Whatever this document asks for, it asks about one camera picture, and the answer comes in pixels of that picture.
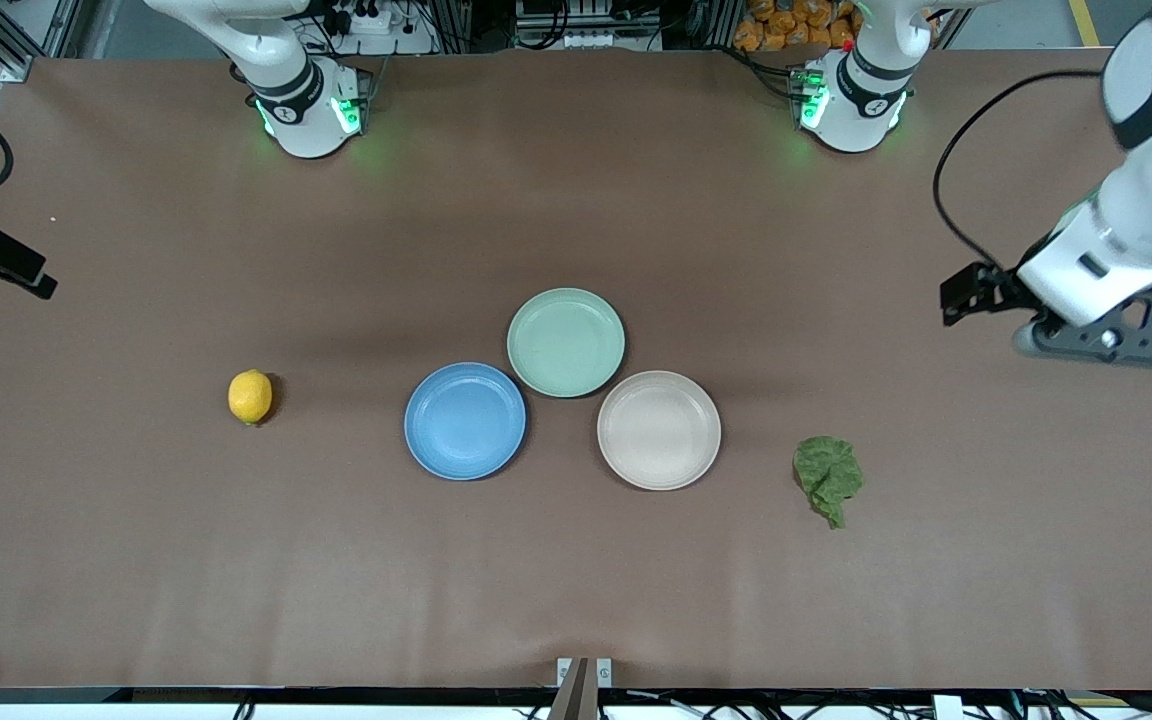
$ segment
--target yellow lemon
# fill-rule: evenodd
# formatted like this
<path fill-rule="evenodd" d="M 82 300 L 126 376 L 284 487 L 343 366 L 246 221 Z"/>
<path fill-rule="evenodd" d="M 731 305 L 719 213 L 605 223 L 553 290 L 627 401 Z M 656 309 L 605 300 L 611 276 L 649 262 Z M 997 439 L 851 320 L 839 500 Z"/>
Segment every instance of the yellow lemon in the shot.
<path fill-rule="evenodd" d="M 229 381 L 229 411 L 248 425 L 259 423 L 273 402 L 274 386 L 260 370 L 237 373 Z"/>

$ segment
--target plate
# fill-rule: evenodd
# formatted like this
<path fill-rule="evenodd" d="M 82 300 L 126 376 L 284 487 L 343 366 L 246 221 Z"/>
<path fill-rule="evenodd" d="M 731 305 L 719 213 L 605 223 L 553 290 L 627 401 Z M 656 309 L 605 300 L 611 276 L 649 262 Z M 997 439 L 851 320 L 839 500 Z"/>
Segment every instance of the plate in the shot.
<path fill-rule="evenodd" d="M 607 464 L 641 488 L 681 488 L 714 464 L 722 442 L 718 407 L 689 378 L 649 370 L 607 393 L 598 447 Z"/>
<path fill-rule="evenodd" d="M 412 457 L 448 480 L 476 480 L 503 468 L 525 432 L 518 387 L 480 363 L 435 370 L 412 392 L 403 419 Z"/>
<path fill-rule="evenodd" d="M 626 326 L 602 297 L 561 287 L 524 302 L 509 323 L 509 364 L 522 382 L 552 397 L 602 387 L 626 356 Z"/>

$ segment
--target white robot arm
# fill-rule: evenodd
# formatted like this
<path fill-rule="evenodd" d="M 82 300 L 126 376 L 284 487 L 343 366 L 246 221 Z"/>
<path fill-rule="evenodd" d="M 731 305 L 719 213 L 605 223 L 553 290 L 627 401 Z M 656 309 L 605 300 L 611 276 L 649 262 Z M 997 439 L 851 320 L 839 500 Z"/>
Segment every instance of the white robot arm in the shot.
<path fill-rule="evenodd" d="M 945 324 L 1029 306 L 1024 353 L 1152 365 L 1152 10 L 1111 54 L 1102 101 L 1126 160 L 1020 266 L 973 264 L 941 286 Z M 1144 306 L 1143 320 L 1123 313 Z"/>
<path fill-rule="evenodd" d="M 863 152 L 900 120 L 905 89 L 932 45 L 923 9 L 975 8 L 996 0 L 859 0 L 865 25 L 850 50 L 832 50 L 806 65 L 797 106 L 799 126 L 829 147 Z"/>
<path fill-rule="evenodd" d="M 228 55 L 256 93 L 265 132 L 297 158 L 320 158 L 364 131 L 369 73 L 310 58 L 283 17 L 308 0 L 145 0 Z"/>

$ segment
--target blue plate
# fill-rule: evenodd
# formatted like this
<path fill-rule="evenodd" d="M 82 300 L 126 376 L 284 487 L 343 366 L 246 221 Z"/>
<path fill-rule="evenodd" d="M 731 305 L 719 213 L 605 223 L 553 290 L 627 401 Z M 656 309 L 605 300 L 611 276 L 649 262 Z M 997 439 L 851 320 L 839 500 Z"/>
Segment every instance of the blue plate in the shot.
<path fill-rule="evenodd" d="M 420 381 L 403 419 L 408 450 L 448 480 L 488 477 L 513 457 L 526 432 L 522 393 L 483 363 L 456 363 Z"/>

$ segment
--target table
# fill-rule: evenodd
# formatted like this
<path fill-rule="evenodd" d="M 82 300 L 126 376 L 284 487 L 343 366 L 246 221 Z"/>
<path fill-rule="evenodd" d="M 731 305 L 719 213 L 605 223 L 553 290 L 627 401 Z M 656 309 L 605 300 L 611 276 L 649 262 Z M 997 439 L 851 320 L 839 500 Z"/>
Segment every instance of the table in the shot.
<path fill-rule="evenodd" d="M 219 61 L 40 60 L 6 88 L 0 685 L 1152 687 L 1152 372 L 1025 359 L 1024 314 L 941 327 L 972 260 L 934 215 L 948 136 L 1102 53 L 929 55 L 902 127 L 838 156 L 730 59 L 396 59 L 371 131 L 285 156 Z M 1120 161 L 1096 83 L 984 119 L 946 202 L 1016 259 Z M 645 369 L 708 389 L 698 484 L 626 486 L 602 394 L 526 393 L 524 450 L 448 483 L 402 410 L 508 367 L 532 293 L 598 291 Z M 262 429 L 241 370 L 282 379 Z M 796 442 L 855 442 L 828 530 Z"/>

